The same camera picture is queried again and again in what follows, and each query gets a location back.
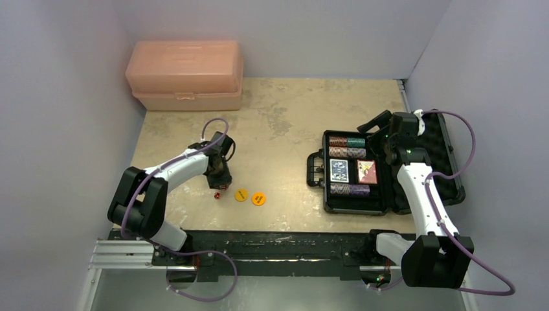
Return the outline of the green poker chip stack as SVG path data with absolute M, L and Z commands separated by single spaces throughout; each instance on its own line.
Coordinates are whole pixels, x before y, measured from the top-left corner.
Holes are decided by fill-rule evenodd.
M 366 140 L 358 137 L 348 137 L 346 145 L 348 148 L 365 148 Z

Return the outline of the orange poker chip stack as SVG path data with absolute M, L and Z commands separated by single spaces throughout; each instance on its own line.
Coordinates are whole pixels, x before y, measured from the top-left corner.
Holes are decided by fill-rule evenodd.
M 328 142 L 329 142 L 329 145 L 332 147 L 346 148 L 348 146 L 348 140 L 346 137 L 329 136 Z

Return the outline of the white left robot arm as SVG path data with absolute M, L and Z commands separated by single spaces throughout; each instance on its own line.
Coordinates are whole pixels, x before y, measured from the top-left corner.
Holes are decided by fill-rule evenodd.
M 191 144 L 182 154 L 145 170 L 125 169 L 107 211 L 124 236 L 139 236 L 168 248 L 178 265 L 191 261 L 192 236 L 166 220 L 168 194 L 188 180 L 205 176 L 208 187 L 225 190 L 232 183 L 228 160 L 234 140 L 216 132 L 211 141 Z

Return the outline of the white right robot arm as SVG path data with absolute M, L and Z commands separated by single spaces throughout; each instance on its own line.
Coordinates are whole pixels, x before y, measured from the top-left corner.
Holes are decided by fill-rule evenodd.
M 363 247 L 368 262 L 387 258 L 401 268 L 407 286 L 452 288 L 461 286 L 470 258 L 454 243 L 473 252 L 471 238 L 461 236 L 445 206 L 465 199 L 459 179 L 444 179 L 458 170 L 446 122 L 439 110 L 414 113 L 388 110 L 358 127 L 368 146 L 391 171 L 397 197 L 413 217 L 416 239 L 392 230 L 373 229 Z

